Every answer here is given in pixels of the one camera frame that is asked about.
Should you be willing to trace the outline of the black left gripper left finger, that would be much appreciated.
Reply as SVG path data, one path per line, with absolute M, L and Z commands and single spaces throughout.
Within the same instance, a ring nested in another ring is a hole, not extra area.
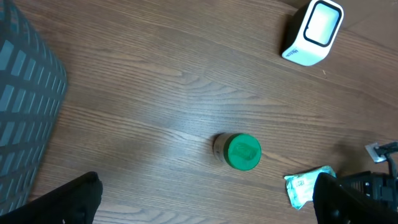
M 1 224 L 92 224 L 101 203 L 103 184 L 87 172 L 28 204 L 1 216 Z

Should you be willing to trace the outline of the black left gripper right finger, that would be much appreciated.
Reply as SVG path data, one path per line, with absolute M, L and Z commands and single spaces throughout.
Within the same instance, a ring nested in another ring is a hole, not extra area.
M 397 224 L 397 212 L 324 172 L 315 182 L 313 206 L 319 224 Z

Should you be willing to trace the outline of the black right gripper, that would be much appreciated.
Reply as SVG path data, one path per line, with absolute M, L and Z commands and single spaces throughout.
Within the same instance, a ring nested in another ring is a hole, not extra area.
M 397 166 L 392 154 L 397 153 L 397 141 L 379 145 L 376 152 L 386 157 L 389 173 L 371 171 L 340 177 L 339 181 L 365 194 L 382 205 L 397 211 Z

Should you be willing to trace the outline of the teal wipes pack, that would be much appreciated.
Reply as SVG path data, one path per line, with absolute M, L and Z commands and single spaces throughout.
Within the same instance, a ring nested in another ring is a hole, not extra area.
M 327 173 L 336 177 L 335 171 L 330 166 L 323 166 L 309 172 L 286 175 L 287 195 L 293 208 L 300 210 L 307 202 L 313 200 L 315 182 L 320 173 Z

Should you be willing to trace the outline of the green lid jar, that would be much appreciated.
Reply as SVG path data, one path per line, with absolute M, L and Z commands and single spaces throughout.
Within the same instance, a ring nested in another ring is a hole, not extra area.
M 213 154 L 219 161 L 236 170 L 248 171 L 260 162 L 262 147 L 250 134 L 222 133 L 213 143 Z

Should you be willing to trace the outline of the white barcode scanner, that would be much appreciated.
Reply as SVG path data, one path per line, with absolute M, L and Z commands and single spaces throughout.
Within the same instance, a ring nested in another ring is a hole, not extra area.
M 291 18 L 281 56 L 302 66 L 322 61 L 344 18 L 343 8 L 331 0 L 311 0 Z

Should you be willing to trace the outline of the dark grey mesh basket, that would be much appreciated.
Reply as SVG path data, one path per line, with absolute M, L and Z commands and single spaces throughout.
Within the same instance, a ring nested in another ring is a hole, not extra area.
M 1 0 L 1 215 L 26 204 L 67 86 L 63 63 Z

